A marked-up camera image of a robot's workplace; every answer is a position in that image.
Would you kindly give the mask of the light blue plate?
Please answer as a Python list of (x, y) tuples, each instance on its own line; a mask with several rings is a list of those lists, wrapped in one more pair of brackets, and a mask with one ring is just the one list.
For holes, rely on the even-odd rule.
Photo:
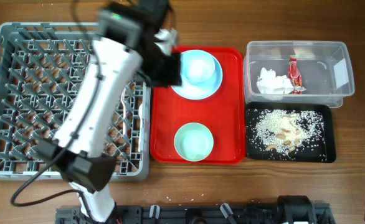
[(216, 63), (215, 71), (213, 76), (207, 81), (194, 85), (189, 83), (181, 73), (181, 85), (174, 85), (171, 88), (179, 96), (189, 99), (189, 100), (202, 100), (213, 95), (221, 86), (223, 79), (223, 71), (218, 59), (213, 56), (214, 62)]

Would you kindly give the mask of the white plastic spoon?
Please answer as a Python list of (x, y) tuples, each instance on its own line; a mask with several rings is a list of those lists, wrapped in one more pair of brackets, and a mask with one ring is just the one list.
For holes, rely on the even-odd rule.
[(142, 127), (143, 125), (143, 104), (140, 104), (139, 107), (138, 107), (138, 116), (139, 116), (139, 119), (140, 119), (140, 127)]

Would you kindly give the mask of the green bowl with food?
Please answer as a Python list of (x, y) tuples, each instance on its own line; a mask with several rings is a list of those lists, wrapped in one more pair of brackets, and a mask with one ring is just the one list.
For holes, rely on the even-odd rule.
[(186, 123), (174, 135), (175, 151), (185, 161), (203, 161), (211, 154), (213, 147), (213, 134), (201, 123)]

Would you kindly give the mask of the white napkin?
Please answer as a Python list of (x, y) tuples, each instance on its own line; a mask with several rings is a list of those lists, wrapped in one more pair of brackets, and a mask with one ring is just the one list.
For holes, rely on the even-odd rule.
[(290, 94), (294, 87), (286, 75), (277, 76), (272, 69), (263, 67), (257, 79), (257, 88), (261, 94)]

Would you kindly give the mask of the red snack wrapper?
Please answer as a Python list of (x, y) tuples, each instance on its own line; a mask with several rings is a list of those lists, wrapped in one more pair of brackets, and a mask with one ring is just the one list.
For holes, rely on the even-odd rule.
[(291, 57), (289, 59), (288, 78), (290, 79), (291, 84), (293, 85), (292, 94), (299, 95), (302, 94), (303, 91), (305, 91), (305, 88), (303, 88), (302, 85), (302, 76), (298, 69), (296, 58)]

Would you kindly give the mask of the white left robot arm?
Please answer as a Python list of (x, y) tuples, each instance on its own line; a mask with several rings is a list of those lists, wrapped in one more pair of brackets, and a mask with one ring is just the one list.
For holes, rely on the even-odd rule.
[(168, 1), (111, 2), (102, 9), (72, 108), (52, 140), (39, 141), (38, 155), (79, 194), (91, 222), (116, 216), (108, 188), (116, 160), (104, 154), (103, 142), (124, 87), (135, 75), (151, 86), (181, 84), (180, 56), (173, 52), (178, 33), (163, 28), (171, 11)]

